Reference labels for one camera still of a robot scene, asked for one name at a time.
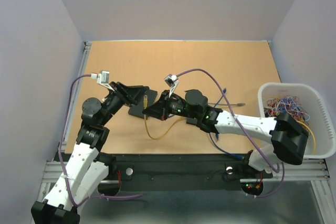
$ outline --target wooden board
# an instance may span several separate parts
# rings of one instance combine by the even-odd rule
[[[158,92],[168,89],[164,77],[192,68],[207,70],[220,85],[227,88],[230,103],[245,102],[235,113],[258,116],[257,92],[265,82],[279,82],[267,42],[250,41],[98,41],[93,42],[85,73],[110,71],[110,81],[125,85],[145,85]],[[209,102],[216,102],[220,92],[202,72],[180,77],[175,93],[199,89]],[[81,105],[89,97],[102,99],[107,90],[86,78],[83,80],[66,153],[71,153],[81,123]],[[218,153],[208,135],[195,126],[180,121],[160,140],[150,139],[140,118],[128,115],[123,107],[107,124],[110,134],[102,151],[106,153]],[[152,135],[163,133],[175,120],[164,122],[149,118]],[[253,146],[244,136],[222,134],[219,146],[228,152],[245,153]]]

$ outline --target colorful rubber bands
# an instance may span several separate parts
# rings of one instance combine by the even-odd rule
[[[290,114],[295,120],[309,125],[309,114],[300,104],[300,99],[296,96],[286,96],[284,98],[269,99],[264,106],[265,117],[275,117],[281,112]]]

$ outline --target plastic basket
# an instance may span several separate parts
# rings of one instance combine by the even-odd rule
[[[258,91],[260,116],[265,117],[264,105],[266,105],[267,100],[287,95],[297,96],[302,107],[310,115],[309,127],[316,138],[316,150],[314,155],[312,155],[313,139],[309,136],[304,158],[327,158],[332,156],[336,152],[335,130],[323,98],[312,87],[299,83],[265,83]]]

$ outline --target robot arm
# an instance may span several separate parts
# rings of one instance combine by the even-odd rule
[[[62,173],[43,202],[34,203],[32,215],[35,224],[79,223],[86,199],[109,173],[115,173],[115,157],[100,153],[109,134],[104,125],[123,105],[137,105],[149,87],[107,82],[108,72],[103,71],[97,76],[97,83],[109,90],[103,102],[89,98],[83,103],[81,129],[66,165],[67,176]]]
[[[170,114],[184,116],[196,119],[195,125],[208,133],[244,135],[245,132],[237,123],[239,119],[251,137],[271,144],[262,151],[273,164],[279,161],[295,165],[302,163],[308,133],[290,115],[281,114],[275,119],[244,115],[236,115],[234,118],[229,112],[209,106],[207,97],[198,90],[187,91],[185,99],[174,94],[177,78],[170,76],[165,81],[171,90],[163,91],[159,100],[146,108],[143,114],[159,120],[166,120]],[[35,224],[79,223],[79,213],[85,200],[108,174],[116,171],[115,157],[100,153],[109,134],[104,125],[123,105],[138,104],[149,87],[108,83],[108,72],[105,71],[97,76],[97,83],[106,87],[109,94],[102,103],[97,98],[89,98],[83,103],[81,129],[66,165],[67,177],[62,174],[43,202],[34,203],[32,215]],[[257,151],[253,151],[248,155],[248,160],[243,162],[255,171],[268,167],[264,157]],[[68,187],[73,198],[69,197]]]
[[[207,133],[246,135],[258,138],[271,145],[260,151],[254,150],[248,157],[248,165],[256,170],[268,168],[265,157],[272,163],[285,162],[300,165],[306,149],[308,132],[289,114],[282,113],[276,118],[255,118],[233,115],[208,105],[207,97],[198,90],[188,90],[185,99],[169,90],[162,92],[158,101],[143,111],[143,114],[166,120],[169,114],[196,119],[196,126]]]

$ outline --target white wall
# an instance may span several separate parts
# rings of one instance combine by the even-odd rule
[[[271,43],[283,82],[317,89],[336,128],[336,0],[295,0]],[[336,155],[327,159],[336,199]]]
[[[63,0],[85,41],[272,39],[294,0]]]
[[[0,6],[0,222],[30,223],[82,40],[61,0]]]

